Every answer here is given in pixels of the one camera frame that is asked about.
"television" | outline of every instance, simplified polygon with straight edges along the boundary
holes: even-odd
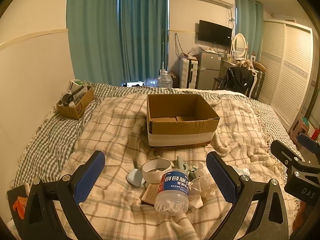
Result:
[[[200,41],[207,41],[210,43],[230,47],[231,35],[231,28],[203,20],[200,20],[199,22],[198,40]]]

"blue label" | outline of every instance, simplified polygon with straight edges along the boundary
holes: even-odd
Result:
[[[181,171],[169,171],[161,178],[158,193],[164,190],[179,190],[188,195],[188,177]]]

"sliding door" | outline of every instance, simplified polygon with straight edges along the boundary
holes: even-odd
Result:
[[[312,29],[284,21],[264,26],[260,61],[267,71],[260,101],[270,104],[289,130],[310,86]]]

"white tape roll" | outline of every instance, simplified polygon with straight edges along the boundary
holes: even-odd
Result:
[[[163,171],[155,172],[156,169],[164,169]],[[145,163],[142,166],[142,175],[146,182],[160,183],[163,174],[171,169],[171,162],[166,159],[155,159]]]

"teal curtain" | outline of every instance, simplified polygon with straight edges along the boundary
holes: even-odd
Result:
[[[168,0],[119,0],[119,30],[126,79],[155,78],[162,61],[167,68]]]
[[[263,35],[263,5],[255,0],[236,0],[236,34],[242,33],[248,42],[248,54],[260,59]]]
[[[117,0],[67,0],[67,28],[75,77],[120,86],[125,82]]]

